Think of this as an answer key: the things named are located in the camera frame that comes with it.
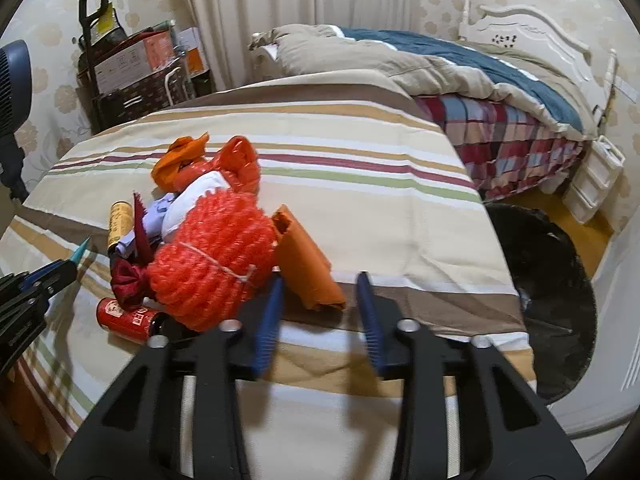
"floral wallpaper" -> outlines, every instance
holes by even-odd
[[[417,32],[455,40],[464,0],[420,0],[421,29]],[[618,0],[472,0],[471,19],[480,18],[477,6],[529,4],[544,10],[571,35],[591,48],[591,67],[599,83],[609,49],[618,51],[618,75],[640,90],[640,34]],[[625,169],[601,211],[615,229],[622,229],[640,203],[640,102],[617,92],[602,133],[626,156]]]
[[[172,18],[180,28],[193,25],[183,0],[111,1],[129,34]],[[26,154],[22,177],[29,190],[73,145],[92,134],[76,81],[81,34],[78,0],[24,0],[0,38],[0,45],[23,39],[31,57],[33,104],[16,133]]]

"orange mesh bag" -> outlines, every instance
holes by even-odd
[[[202,332],[236,314],[270,276],[276,233],[252,193],[201,196],[174,241],[148,266],[151,288],[169,314]]]

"blue blanket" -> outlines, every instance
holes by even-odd
[[[470,50],[449,41],[436,40],[404,30],[369,30],[367,28],[343,28],[347,38],[356,40],[379,40],[392,44],[398,50],[428,56],[440,56],[456,65],[472,66],[482,70],[494,83],[509,83],[520,88],[545,105],[551,116],[559,123],[570,124],[582,132],[582,121],[578,112],[558,92],[542,81],[534,81],[519,70],[512,68],[487,54]]]

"white plastic drawer unit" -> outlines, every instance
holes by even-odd
[[[566,193],[562,197],[562,202],[580,224],[586,224],[598,210],[598,206],[589,202],[573,183],[571,183],[569,189],[566,190]]]
[[[584,157],[580,168],[591,177],[594,186],[608,190],[622,171],[624,163],[625,156],[620,150],[607,137],[600,136],[591,143],[591,149]]]
[[[598,210],[613,187],[625,163],[625,156],[600,136],[591,143],[562,201],[574,218],[584,224]]]
[[[603,202],[610,188],[610,186],[604,186],[589,168],[582,167],[575,173],[572,184],[580,190],[588,202],[596,206]]]

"wooden floor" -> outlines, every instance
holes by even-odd
[[[9,199],[9,190],[0,184],[0,237],[9,227],[9,223],[14,217],[14,204]]]
[[[602,259],[607,243],[613,234],[609,223],[601,213],[585,225],[578,224],[558,195],[545,195],[534,188],[504,200],[523,207],[542,209],[552,222],[560,226],[575,244],[584,269],[592,277]]]

